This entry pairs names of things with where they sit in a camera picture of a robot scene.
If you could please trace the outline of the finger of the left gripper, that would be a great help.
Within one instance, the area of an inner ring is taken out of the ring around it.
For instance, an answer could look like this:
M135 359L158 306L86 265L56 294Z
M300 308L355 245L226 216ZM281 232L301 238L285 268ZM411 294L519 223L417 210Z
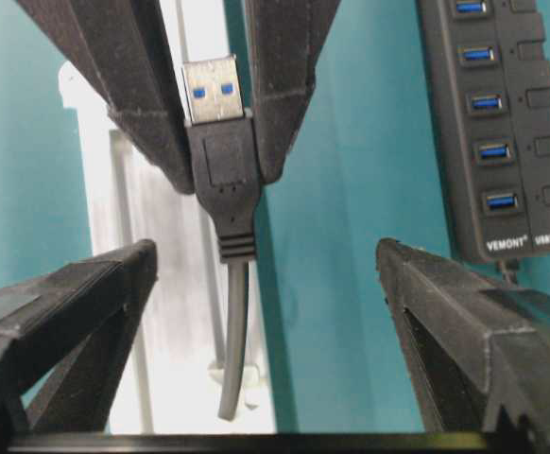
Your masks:
M195 191L161 6L145 0L21 0L108 105L110 119L174 189Z
M277 182L316 87L337 1L247 1L252 109L264 183Z

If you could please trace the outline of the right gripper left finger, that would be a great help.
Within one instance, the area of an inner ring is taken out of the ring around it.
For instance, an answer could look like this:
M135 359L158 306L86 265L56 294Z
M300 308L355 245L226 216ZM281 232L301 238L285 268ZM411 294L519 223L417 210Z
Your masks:
M0 453L153 453L105 428L157 279L149 239L0 288Z

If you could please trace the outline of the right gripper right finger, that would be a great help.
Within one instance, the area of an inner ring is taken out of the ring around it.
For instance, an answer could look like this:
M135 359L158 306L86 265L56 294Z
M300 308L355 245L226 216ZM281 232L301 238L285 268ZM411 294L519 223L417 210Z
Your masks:
M392 238L375 260L424 426L550 435L550 295Z

